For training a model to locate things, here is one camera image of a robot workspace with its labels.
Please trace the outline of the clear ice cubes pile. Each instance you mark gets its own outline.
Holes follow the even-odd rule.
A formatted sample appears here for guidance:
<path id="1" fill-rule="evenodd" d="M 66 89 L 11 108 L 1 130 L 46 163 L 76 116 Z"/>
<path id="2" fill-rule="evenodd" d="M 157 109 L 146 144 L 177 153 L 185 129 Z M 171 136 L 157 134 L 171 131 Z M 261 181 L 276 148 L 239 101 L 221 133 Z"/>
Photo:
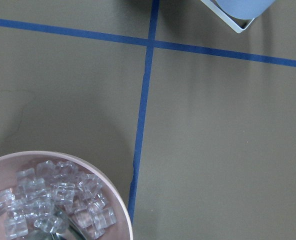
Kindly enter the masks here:
<path id="1" fill-rule="evenodd" d="M 55 208 L 62 209 L 92 240 L 117 222 L 102 180 L 72 161 L 47 160 L 15 176 L 15 188 L 0 191 L 0 216 L 7 215 L 3 225 L 8 240 L 22 240 L 31 221 L 52 215 Z"/>

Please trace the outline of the metal scoop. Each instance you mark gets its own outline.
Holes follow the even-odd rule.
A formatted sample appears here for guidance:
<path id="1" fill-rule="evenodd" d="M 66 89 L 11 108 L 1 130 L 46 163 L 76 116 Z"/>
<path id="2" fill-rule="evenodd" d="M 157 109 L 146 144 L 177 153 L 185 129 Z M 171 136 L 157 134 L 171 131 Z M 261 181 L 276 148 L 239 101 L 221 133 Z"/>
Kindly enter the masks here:
<path id="1" fill-rule="evenodd" d="M 28 234 L 23 240 L 91 240 L 85 230 L 60 208 L 56 207 L 53 214 L 37 218 L 29 222 Z"/>

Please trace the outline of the lilac cup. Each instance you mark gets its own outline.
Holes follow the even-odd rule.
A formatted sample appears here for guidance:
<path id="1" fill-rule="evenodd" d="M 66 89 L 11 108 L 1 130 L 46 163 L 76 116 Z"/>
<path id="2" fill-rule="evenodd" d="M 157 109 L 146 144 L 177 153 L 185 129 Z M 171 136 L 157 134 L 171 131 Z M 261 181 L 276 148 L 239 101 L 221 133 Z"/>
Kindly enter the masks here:
<path id="1" fill-rule="evenodd" d="M 216 0 L 218 6 L 228 15 L 249 20 L 260 16 L 275 0 Z"/>

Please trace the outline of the pink bowl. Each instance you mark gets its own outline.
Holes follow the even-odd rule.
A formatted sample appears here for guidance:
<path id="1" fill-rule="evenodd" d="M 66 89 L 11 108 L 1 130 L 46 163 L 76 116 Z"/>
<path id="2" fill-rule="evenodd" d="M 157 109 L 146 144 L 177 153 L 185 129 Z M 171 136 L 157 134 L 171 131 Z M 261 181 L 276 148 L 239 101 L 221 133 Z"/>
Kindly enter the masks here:
<path id="1" fill-rule="evenodd" d="M 116 215 L 116 223 L 110 226 L 101 240 L 132 240 L 133 228 L 125 203 L 111 180 L 93 164 L 73 155 L 53 151 L 22 151 L 0 157 L 0 191 L 16 185 L 16 172 L 36 167 L 37 164 L 51 160 L 53 162 L 72 161 L 79 169 L 93 173 L 103 181 L 102 191 Z"/>

